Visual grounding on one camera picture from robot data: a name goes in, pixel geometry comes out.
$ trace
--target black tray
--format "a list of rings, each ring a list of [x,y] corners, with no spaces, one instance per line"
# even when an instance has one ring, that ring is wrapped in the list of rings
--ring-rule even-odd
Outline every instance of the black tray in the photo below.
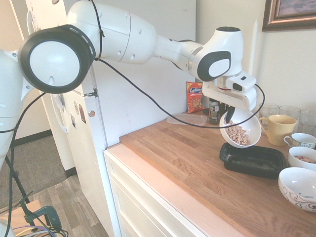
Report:
[[[240,149],[225,143],[219,154],[228,170],[254,176],[276,179],[287,168],[284,154],[276,149],[251,146]]]

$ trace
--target bottle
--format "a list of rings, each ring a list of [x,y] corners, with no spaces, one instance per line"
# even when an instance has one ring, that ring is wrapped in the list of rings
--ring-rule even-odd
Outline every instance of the bottle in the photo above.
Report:
[[[226,111],[226,104],[219,102],[217,100],[209,99],[209,123],[211,125],[219,125],[219,120],[221,116]]]

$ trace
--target drinking glass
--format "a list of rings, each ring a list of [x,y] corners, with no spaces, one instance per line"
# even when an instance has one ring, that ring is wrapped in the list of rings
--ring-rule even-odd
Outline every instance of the drinking glass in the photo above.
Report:
[[[301,113],[300,108],[297,108],[295,106],[289,106],[289,105],[280,106],[280,108],[278,110],[279,115],[288,115],[288,116],[295,118],[297,120],[297,124],[294,128],[293,133],[296,133],[298,131],[298,123],[299,123],[300,113]]]
[[[316,136],[316,110],[301,111],[298,132]]]
[[[273,103],[264,103],[263,107],[259,111],[259,118],[268,118],[270,115],[277,115],[278,105]],[[261,124],[264,126],[265,130],[268,131],[268,122],[262,120]]]

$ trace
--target white bowl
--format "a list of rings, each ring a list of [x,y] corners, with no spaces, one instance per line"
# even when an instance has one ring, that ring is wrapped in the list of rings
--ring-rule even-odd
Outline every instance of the white bowl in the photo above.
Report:
[[[293,205],[305,211],[316,212],[316,172],[292,167],[282,170],[278,187]]]
[[[307,147],[292,147],[288,151],[288,162],[291,167],[300,167],[316,171],[316,164],[302,161],[295,156],[303,156],[316,161],[316,150]]]
[[[229,125],[229,124],[224,124],[226,113],[223,114],[223,116],[221,117],[221,120],[219,121],[220,127],[224,127],[224,126]],[[235,112],[231,118],[231,121],[233,121],[233,123],[239,123],[239,122],[246,120],[251,115],[253,115],[253,113],[250,111],[245,111],[245,110],[235,108]],[[247,145],[240,145],[240,144],[236,143],[235,141],[233,141],[229,137],[229,135],[226,133],[225,129],[221,128],[220,130],[221,130],[221,133],[222,133],[222,136],[224,137],[224,139],[229,144],[231,144],[232,146],[237,147],[237,148],[247,148],[247,147],[255,145],[261,137],[261,126],[260,126],[260,122],[259,122],[258,118],[256,116],[254,116],[250,120],[248,120],[247,122],[242,123],[240,126],[244,130],[246,130],[246,134],[248,135],[248,140],[250,142]]]

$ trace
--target painting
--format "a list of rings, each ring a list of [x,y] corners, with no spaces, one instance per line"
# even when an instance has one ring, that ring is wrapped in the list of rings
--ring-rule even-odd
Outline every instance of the painting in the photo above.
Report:
[[[316,28],[316,0],[266,0],[262,31]]]

